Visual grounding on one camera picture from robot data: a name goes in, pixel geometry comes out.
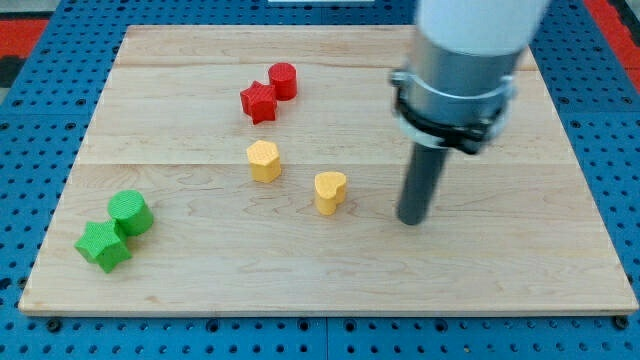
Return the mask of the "silver flange with black clamp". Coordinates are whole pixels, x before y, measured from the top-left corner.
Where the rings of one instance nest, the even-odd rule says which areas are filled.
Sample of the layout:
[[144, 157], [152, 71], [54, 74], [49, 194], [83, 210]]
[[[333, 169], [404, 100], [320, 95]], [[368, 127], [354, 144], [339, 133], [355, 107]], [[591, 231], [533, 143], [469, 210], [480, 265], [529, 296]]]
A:
[[401, 131], [427, 148], [479, 153], [508, 121], [513, 72], [522, 52], [518, 47], [504, 54], [473, 54], [416, 33], [407, 62], [390, 75]]

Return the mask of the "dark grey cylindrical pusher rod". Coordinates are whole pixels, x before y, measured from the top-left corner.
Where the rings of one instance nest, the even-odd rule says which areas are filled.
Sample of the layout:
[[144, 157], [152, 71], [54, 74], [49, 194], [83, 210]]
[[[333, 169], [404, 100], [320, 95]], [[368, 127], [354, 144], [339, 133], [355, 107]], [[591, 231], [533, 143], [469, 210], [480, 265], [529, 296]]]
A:
[[419, 225], [426, 219], [447, 155], [447, 149], [414, 144], [397, 207], [404, 224]]

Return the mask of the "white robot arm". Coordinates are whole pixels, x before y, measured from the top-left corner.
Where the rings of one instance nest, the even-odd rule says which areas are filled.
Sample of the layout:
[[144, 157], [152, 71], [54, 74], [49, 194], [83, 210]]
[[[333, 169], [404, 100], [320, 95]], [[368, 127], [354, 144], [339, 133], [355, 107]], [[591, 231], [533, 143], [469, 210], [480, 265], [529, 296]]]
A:
[[406, 63], [391, 72], [393, 112], [413, 150], [398, 219], [427, 216], [449, 150], [475, 155], [498, 137], [514, 71], [549, 0], [419, 0]]

